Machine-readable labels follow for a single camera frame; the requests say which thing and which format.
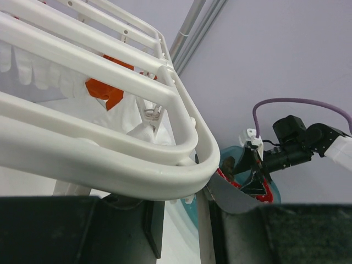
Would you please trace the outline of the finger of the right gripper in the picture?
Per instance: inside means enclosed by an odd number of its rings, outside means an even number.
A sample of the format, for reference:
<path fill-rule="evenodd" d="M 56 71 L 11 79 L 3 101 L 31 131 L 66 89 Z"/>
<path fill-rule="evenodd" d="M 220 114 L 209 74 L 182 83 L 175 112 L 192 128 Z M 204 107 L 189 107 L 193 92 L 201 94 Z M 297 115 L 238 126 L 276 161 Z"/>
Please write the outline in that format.
<path fill-rule="evenodd" d="M 251 196 L 269 195 L 271 194 L 270 183 L 272 178 L 265 175 L 264 172 L 246 171 L 240 173 L 240 190 Z"/>
<path fill-rule="evenodd" d="M 240 159 L 234 167 L 234 174 L 240 174 L 246 171 L 256 173 L 260 170 L 261 158 L 256 148 L 245 147 Z"/>

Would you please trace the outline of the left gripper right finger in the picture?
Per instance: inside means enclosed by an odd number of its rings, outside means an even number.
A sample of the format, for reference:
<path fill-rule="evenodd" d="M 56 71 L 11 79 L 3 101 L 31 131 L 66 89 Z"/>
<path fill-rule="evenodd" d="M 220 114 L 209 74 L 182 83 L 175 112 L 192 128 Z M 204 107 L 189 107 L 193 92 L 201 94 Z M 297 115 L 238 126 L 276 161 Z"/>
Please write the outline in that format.
<path fill-rule="evenodd" d="M 348 203 L 260 203 L 241 214 L 196 195 L 202 263 L 351 263 Z"/>

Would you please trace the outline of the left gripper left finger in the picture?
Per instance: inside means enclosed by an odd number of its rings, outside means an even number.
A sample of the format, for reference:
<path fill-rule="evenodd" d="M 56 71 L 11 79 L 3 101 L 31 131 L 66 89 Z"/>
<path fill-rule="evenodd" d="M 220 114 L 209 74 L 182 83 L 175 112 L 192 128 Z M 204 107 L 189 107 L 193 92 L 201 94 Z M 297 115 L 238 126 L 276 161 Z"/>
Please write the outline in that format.
<path fill-rule="evenodd" d="M 156 263 L 162 201 L 120 195 L 1 198 L 1 263 Z"/>

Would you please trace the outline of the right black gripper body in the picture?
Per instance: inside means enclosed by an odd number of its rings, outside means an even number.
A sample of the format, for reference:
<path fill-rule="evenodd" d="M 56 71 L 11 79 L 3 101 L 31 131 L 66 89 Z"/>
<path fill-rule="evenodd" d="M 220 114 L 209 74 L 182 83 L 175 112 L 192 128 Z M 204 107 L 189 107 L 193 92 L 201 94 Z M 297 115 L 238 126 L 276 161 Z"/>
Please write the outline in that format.
<path fill-rule="evenodd" d="M 272 148 L 263 152 L 262 172 L 269 175 L 272 172 L 284 170 L 291 166 L 287 152 L 282 148 Z"/>

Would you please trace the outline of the red snowflake sock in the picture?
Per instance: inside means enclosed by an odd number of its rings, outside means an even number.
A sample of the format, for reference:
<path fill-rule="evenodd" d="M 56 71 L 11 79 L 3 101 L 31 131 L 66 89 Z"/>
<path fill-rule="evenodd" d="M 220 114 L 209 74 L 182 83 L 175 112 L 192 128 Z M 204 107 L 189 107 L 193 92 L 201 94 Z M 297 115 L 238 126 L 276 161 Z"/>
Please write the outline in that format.
<path fill-rule="evenodd" d="M 259 202 L 266 204 L 271 204 L 274 202 L 273 192 L 270 189 L 269 181 L 265 177 L 256 178 L 256 175 L 250 175 L 248 177 L 250 181 L 247 184 L 239 184 L 235 180 L 230 180 L 230 178 L 227 177 L 220 168 L 216 170 L 216 174 L 221 176 L 238 190 L 255 198 Z"/>

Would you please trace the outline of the white clip sock hanger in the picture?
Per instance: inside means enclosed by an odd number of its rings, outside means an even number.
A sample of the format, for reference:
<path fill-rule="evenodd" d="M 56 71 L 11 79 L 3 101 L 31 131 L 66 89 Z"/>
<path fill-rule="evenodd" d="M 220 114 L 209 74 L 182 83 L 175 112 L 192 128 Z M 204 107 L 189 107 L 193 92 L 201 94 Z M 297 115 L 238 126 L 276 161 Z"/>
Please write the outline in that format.
<path fill-rule="evenodd" d="M 164 36 L 111 1 L 1 1 L 1 167 L 191 203 L 219 148 Z"/>

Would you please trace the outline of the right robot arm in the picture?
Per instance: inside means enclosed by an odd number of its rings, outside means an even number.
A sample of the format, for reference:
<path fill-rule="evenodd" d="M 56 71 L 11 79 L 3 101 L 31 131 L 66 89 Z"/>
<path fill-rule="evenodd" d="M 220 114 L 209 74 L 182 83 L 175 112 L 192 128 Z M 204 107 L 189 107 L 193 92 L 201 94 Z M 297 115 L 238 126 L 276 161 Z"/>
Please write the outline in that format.
<path fill-rule="evenodd" d="M 273 130 L 279 143 L 267 151 L 255 129 L 248 129 L 240 138 L 244 152 L 233 174 L 250 172 L 240 186 L 245 194 L 272 202 L 271 173 L 309 162 L 315 153 L 351 170 L 351 136 L 346 133 L 321 123 L 306 127 L 293 115 L 276 121 Z"/>

